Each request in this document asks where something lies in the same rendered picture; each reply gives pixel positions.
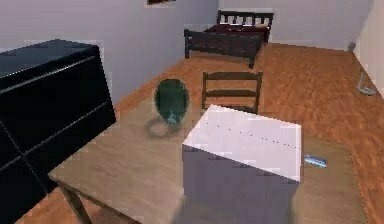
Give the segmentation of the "green glass vase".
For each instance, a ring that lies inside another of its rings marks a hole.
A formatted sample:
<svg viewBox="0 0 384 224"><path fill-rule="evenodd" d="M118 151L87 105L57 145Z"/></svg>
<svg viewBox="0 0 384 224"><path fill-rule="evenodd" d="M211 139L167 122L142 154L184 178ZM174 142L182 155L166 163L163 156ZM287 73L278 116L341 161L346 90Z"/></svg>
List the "green glass vase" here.
<svg viewBox="0 0 384 224"><path fill-rule="evenodd" d="M154 102L160 117L168 124L178 124L189 105L189 92L179 79L162 80L154 93Z"/></svg>

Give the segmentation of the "dark wooden chair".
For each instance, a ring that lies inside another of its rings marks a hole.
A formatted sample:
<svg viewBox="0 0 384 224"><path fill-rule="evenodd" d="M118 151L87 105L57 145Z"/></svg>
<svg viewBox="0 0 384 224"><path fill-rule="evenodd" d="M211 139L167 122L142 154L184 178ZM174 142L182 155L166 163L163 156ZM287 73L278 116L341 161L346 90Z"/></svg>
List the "dark wooden chair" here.
<svg viewBox="0 0 384 224"><path fill-rule="evenodd" d="M256 87L254 90L246 89L207 89L208 81L256 81ZM201 107L206 109L206 101L209 97L252 97L254 104L250 106L240 105L228 105L228 108L257 114L259 112L259 102L261 95L261 87L263 81L263 72L258 73L251 72L204 72L202 75L202 96L201 96Z"/></svg>

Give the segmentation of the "white box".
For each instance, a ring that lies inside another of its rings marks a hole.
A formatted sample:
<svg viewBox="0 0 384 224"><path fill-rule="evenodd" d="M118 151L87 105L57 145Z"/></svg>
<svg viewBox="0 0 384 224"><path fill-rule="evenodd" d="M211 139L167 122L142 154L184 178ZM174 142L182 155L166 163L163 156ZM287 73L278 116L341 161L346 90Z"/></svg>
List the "white box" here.
<svg viewBox="0 0 384 224"><path fill-rule="evenodd" d="M286 224L301 148L299 124L210 105L182 144L184 194L235 224Z"/></svg>

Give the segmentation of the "dark wooden bed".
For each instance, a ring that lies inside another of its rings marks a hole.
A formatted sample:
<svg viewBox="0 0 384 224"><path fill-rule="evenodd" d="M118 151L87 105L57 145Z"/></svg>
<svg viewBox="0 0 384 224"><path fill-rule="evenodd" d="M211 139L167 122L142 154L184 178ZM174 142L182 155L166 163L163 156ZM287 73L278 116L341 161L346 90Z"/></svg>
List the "dark wooden bed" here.
<svg viewBox="0 0 384 224"><path fill-rule="evenodd" d="M269 42L273 18L273 12L219 10L212 27L183 31L185 57L199 51L247 58L252 69L259 50Z"/></svg>

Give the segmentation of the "brown wooden table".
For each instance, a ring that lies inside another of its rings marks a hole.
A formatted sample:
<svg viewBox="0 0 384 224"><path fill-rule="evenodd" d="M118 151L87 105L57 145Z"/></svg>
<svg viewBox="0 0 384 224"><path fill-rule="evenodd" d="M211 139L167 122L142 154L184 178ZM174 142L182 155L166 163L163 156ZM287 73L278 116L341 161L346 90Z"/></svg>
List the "brown wooden table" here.
<svg viewBox="0 0 384 224"><path fill-rule="evenodd" d="M190 108L180 124L169 125L147 99L49 176L81 224L91 224L81 198L138 224L235 224L184 194L182 144L205 111ZM305 155L325 159L327 167L306 163ZM348 149L302 134L301 159L286 224L367 224Z"/></svg>

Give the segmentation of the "small blue flat object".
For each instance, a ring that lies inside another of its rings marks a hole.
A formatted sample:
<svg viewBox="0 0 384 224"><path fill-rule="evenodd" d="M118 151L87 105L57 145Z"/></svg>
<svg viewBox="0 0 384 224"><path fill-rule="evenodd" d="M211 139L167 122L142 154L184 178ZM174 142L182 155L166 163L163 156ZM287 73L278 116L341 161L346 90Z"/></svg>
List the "small blue flat object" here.
<svg viewBox="0 0 384 224"><path fill-rule="evenodd" d="M312 164L312 165L316 165L316 166L319 166L319 167L323 167L323 168L327 167L327 161L325 159L319 158L319 157L315 157L315 156L312 156L312 155L305 155L304 156L304 161L306 163L309 163L309 164Z"/></svg>

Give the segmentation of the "black chest of drawers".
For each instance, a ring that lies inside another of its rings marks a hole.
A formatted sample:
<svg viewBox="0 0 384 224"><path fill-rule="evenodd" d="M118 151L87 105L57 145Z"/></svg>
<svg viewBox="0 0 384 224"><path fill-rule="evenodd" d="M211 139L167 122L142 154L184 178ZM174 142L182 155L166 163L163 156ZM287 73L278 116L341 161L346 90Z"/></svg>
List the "black chest of drawers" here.
<svg viewBox="0 0 384 224"><path fill-rule="evenodd" d="M53 39L0 53L0 224L46 197L48 173L115 122L98 46Z"/></svg>

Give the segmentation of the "grey curved floor object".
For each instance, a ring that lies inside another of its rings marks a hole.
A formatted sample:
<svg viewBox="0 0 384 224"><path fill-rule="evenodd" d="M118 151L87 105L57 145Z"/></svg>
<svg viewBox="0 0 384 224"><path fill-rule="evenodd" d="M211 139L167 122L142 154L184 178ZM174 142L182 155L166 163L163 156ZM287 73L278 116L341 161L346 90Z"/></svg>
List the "grey curved floor object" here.
<svg viewBox="0 0 384 224"><path fill-rule="evenodd" d="M363 95L366 95L366 96L373 96L376 94L376 91L374 89L371 89L369 87L363 87L362 84L363 84L363 80L364 80L364 73L361 73L361 76L360 76L360 79L359 79L359 82L357 84L357 90L363 94Z"/></svg>

